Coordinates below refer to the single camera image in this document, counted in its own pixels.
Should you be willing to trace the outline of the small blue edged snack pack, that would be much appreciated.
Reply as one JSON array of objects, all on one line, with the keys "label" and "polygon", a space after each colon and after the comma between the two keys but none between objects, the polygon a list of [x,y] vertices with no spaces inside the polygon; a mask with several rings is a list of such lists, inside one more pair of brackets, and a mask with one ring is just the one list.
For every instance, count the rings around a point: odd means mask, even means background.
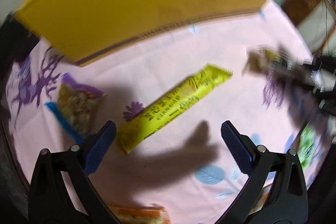
[{"label": "small blue edged snack pack", "polygon": [[91,134],[93,119],[105,92],[77,82],[69,73],[62,76],[55,102],[45,103],[61,128],[81,144]]}]

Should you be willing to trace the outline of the lime green snack pack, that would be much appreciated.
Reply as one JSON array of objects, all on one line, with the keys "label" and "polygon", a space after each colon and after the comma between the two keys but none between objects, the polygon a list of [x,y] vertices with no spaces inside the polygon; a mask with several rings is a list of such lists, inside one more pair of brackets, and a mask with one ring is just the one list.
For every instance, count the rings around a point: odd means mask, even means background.
[{"label": "lime green snack pack", "polygon": [[315,169],[319,165],[321,153],[323,152],[321,137],[311,122],[307,122],[303,126],[298,136],[297,155],[303,174],[305,177],[309,177],[315,173]]}]

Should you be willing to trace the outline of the long yellow snack bar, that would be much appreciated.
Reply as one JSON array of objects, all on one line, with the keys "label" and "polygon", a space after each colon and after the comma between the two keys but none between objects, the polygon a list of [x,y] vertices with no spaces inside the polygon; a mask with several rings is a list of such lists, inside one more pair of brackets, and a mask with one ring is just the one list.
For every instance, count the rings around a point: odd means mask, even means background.
[{"label": "long yellow snack bar", "polygon": [[117,136],[121,148],[130,153],[142,141],[161,130],[231,77],[232,72],[210,64],[187,77],[119,127]]}]

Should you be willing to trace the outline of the long dark snack bar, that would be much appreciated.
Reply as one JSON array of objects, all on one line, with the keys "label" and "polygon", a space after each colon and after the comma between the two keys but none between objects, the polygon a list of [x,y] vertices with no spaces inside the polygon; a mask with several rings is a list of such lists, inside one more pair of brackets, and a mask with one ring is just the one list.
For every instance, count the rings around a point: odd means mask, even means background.
[{"label": "long dark snack bar", "polygon": [[285,48],[277,49],[268,46],[257,46],[247,49],[247,60],[242,70],[242,75],[253,73],[267,75],[276,67],[293,69],[295,61]]}]

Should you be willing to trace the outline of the orange cracker snack pack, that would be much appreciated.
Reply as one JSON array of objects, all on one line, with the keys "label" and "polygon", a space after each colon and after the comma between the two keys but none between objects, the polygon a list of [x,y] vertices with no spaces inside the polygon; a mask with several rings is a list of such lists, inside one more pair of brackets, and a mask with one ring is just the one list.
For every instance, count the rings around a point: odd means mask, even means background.
[{"label": "orange cracker snack pack", "polygon": [[266,199],[268,197],[269,191],[272,187],[272,184],[268,184],[267,186],[264,186],[261,190],[261,193],[259,197],[257,198],[256,203],[252,207],[252,209],[249,211],[249,215],[256,213],[257,211],[261,210],[264,203],[266,202]]}]

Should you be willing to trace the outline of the pink floral tablecloth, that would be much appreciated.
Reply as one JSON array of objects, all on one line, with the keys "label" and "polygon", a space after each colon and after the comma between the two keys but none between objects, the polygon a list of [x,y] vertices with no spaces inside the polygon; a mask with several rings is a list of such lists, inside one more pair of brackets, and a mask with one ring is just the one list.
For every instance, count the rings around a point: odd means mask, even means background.
[{"label": "pink floral tablecloth", "polygon": [[144,107],[144,119],[157,122],[173,107],[177,117],[142,141],[129,154],[113,144],[90,181],[112,205],[164,206],[172,223],[212,223],[242,189],[247,176],[238,169],[221,137],[231,121],[272,152],[284,152],[299,133],[294,115],[308,103],[291,92],[282,104],[267,103],[269,82],[247,69],[248,53],[261,47],[286,48],[295,60],[311,58],[298,31],[279,5],[269,0],[255,15],[197,24],[119,50],[85,67],[62,59],[44,40],[29,55],[27,74],[55,81],[29,103],[19,102],[22,79],[14,65],[5,86],[10,136],[25,178],[33,175],[43,148],[60,152],[72,144],[46,103],[56,100],[61,77],[104,92],[93,130],[106,121],[125,124]]}]

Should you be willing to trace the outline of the small orange cracker pack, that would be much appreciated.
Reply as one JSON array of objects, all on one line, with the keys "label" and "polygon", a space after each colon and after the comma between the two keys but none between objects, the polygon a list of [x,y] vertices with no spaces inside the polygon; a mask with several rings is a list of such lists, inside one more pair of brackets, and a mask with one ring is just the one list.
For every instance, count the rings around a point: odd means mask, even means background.
[{"label": "small orange cracker pack", "polygon": [[146,207],[124,207],[117,205],[107,206],[121,223],[170,223],[168,212],[161,205],[154,204]]}]

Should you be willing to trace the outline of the dark carved wooden furniture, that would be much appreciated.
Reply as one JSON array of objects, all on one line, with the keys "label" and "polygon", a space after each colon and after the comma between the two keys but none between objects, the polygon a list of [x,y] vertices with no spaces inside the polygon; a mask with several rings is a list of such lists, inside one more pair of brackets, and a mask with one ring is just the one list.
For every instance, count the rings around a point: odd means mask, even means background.
[{"label": "dark carved wooden furniture", "polygon": [[1,77],[14,62],[23,62],[39,40],[9,13],[1,25]]}]

